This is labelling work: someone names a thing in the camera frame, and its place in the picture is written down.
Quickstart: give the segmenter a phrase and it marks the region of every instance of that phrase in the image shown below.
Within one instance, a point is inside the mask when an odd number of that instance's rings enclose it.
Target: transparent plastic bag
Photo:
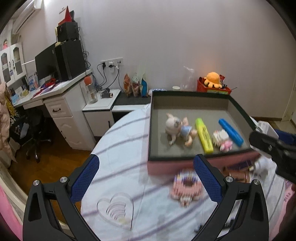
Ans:
[[[183,91],[196,91],[196,87],[197,80],[194,77],[194,69],[184,66],[184,74],[180,84],[180,89]]]

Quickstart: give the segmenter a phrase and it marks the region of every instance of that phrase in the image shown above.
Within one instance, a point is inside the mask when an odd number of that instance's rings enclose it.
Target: box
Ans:
[[[217,89],[217,88],[208,88],[208,87],[206,87],[203,84],[201,77],[197,80],[196,91],[197,92],[206,92],[206,93],[217,93],[217,94],[224,94],[224,95],[230,95],[230,93],[231,93],[231,89],[229,89],[227,86],[225,87],[225,89]]]
[[[218,120],[224,118],[244,139],[239,148],[227,153],[214,148],[214,153],[205,155],[208,161],[217,168],[230,166],[246,160],[254,160],[259,153],[250,148],[249,135],[255,130],[255,124],[230,96],[214,93],[154,91],[151,97],[149,124],[149,145],[147,168],[150,175],[177,174],[183,168],[193,168],[193,158],[204,154],[200,139],[197,136],[191,147],[184,145],[184,140],[177,137],[170,146],[171,137],[165,132],[166,113],[181,120],[188,118],[189,125],[195,128],[195,120],[202,118],[210,136],[215,130],[221,130]]]

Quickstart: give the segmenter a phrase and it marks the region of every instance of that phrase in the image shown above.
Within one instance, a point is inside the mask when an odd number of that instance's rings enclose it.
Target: blue highlighter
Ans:
[[[241,147],[244,143],[244,139],[237,133],[237,131],[233,129],[233,127],[229,125],[229,123],[223,118],[219,119],[219,124],[228,133],[229,137],[234,141],[234,143],[238,147]]]

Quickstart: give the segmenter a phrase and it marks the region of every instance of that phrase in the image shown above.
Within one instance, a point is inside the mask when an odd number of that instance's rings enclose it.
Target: red plastic crate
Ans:
[[[225,89],[216,89],[216,88],[206,87],[203,84],[201,77],[197,80],[196,91],[197,92],[207,92],[207,93],[217,93],[217,94],[224,94],[224,95],[230,95],[230,93],[231,93],[231,89],[229,89],[227,86]]]

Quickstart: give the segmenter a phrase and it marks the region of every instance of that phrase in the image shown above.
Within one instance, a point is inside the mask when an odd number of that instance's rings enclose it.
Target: white stick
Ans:
[[[24,64],[28,64],[28,63],[31,63],[31,62],[33,62],[33,61],[35,61],[35,59],[33,59],[33,60],[29,61],[29,62],[23,63],[22,65],[24,65]]]

